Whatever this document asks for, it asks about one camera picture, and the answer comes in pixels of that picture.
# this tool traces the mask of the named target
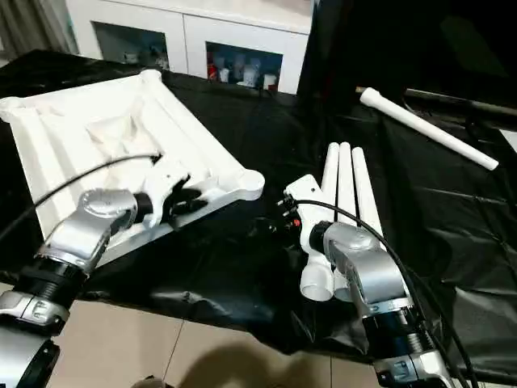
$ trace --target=white rectangular frame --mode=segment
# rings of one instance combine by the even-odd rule
[[[207,78],[206,42],[282,54],[278,90],[296,94],[309,36],[221,20],[184,16],[188,73]]]
[[[92,22],[161,32],[165,35],[170,70],[188,73],[183,15],[100,0],[66,0],[81,55],[103,59]]]

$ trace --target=glass cabinet door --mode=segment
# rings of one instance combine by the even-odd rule
[[[296,94],[307,35],[185,15],[188,73]]]
[[[67,0],[85,57],[188,73],[183,16],[100,0]]]
[[[278,89],[282,54],[206,42],[208,78],[218,82]]]
[[[116,61],[169,70],[167,43],[163,32],[116,24],[92,22],[99,48],[106,61]]]

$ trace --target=table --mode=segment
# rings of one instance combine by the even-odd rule
[[[133,75],[138,66],[33,52],[0,70],[0,96],[26,96]],[[368,362],[352,306],[305,300],[306,257],[276,201],[304,174],[321,178],[326,146],[364,148],[385,236],[433,288],[482,379],[517,382],[517,157],[501,133],[432,117],[494,156],[488,172],[415,131],[359,106],[330,113],[318,100],[261,95],[165,73],[164,83],[246,168],[263,196],[238,202],[94,273],[82,297],[246,330],[282,352],[332,352]],[[0,227],[30,204],[10,128],[0,123]],[[0,281],[41,244],[36,215],[0,242]],[[441,333],[439,319],[435,329]],[[461,367],[445,334],[445,346]]]

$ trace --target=shelf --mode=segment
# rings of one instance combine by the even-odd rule
[[[310,0],[109,0],[308,35]]]

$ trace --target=curtain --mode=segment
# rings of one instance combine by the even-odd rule
[[[77,52],[65,0],[0,0],[0,38],[9,59],[34,49]]]

